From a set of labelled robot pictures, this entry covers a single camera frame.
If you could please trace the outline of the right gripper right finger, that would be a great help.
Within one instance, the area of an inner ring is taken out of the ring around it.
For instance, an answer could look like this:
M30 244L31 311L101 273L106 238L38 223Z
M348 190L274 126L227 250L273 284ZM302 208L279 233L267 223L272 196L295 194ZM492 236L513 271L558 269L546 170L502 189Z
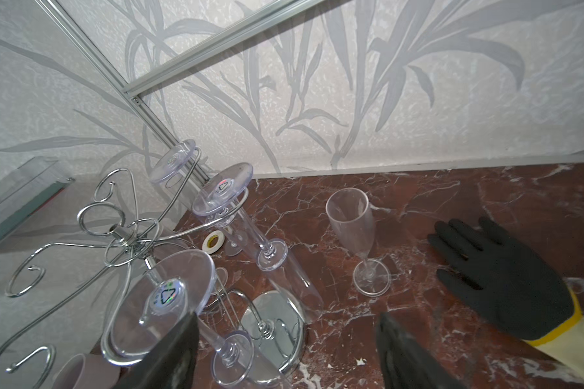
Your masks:
M389 314L379 315L375 339L385 388L465 388Z

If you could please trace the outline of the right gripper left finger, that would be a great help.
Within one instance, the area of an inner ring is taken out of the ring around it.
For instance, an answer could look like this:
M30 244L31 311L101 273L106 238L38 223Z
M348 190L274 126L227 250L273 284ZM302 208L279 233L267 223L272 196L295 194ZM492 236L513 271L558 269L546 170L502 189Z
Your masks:
M114 388L192 388L199 338L198 317L187 314Z

